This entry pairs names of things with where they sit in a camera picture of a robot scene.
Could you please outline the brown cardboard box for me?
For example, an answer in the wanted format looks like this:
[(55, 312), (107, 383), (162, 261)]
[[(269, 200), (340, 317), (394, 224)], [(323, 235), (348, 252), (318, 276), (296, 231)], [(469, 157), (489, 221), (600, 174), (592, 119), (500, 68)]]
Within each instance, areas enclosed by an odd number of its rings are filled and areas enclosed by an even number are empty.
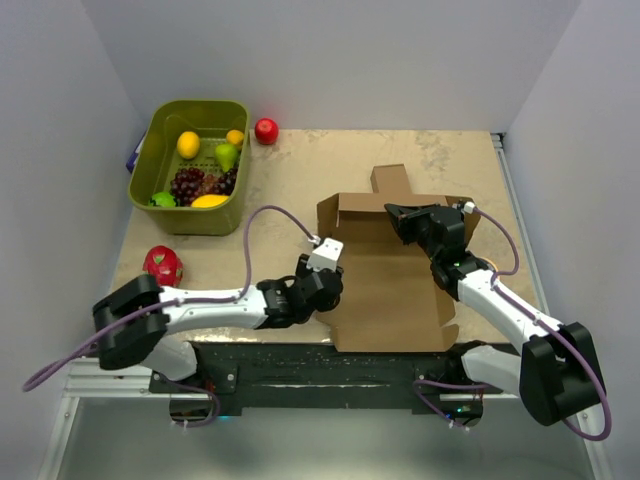
[(402, 164), (376, 166), (370, 180), (369, 193), (336, 193), (317, 204), (318, 233), (344, 245), (340, 303), (318, 319), (341, 352), (444, 352), (459, 335), (454, 301), (436, 285), (420, 247), (402, 243), (384, 206), (457, 199), (413, 192)]

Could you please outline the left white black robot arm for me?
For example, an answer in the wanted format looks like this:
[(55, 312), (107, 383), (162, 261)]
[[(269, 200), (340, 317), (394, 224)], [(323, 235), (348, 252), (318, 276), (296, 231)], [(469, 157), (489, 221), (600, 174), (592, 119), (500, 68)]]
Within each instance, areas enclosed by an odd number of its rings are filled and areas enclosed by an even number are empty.
[(93, 306), (100, 368), (142, 365), (185, 392), (200, 390), (207, 368), (194, 347), (173, 336), (211, 328), (285, 329), (335, 309), (344, 269), (335, 262), (320, 268), (317, 259), (302, 254), (293, 275), (262, 280), (246, 291), (188, 291), (138, 276)]

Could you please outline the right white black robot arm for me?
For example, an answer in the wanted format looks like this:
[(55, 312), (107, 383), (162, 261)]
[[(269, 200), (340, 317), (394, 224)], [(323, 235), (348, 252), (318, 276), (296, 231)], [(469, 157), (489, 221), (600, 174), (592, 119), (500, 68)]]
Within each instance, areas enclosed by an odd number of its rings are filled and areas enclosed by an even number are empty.
[(446, 367), (448, 386), (459, 393), (487, 387), (512, 393), (544, 426), (601, 405), (604, 427), (597, 437), (608, 436), (611, 409), (589, 330), (564, 324), (509, 290), (501, 279), (516, 274), (517, 266), (497, 270), (469, 251), (466, 219), (491, 215), (471, 201), (384, 208), (402, 242), (425, 252), (436, 285), (488, 320), (516, 350), (510, 355), (489, 345), (471, 347)]

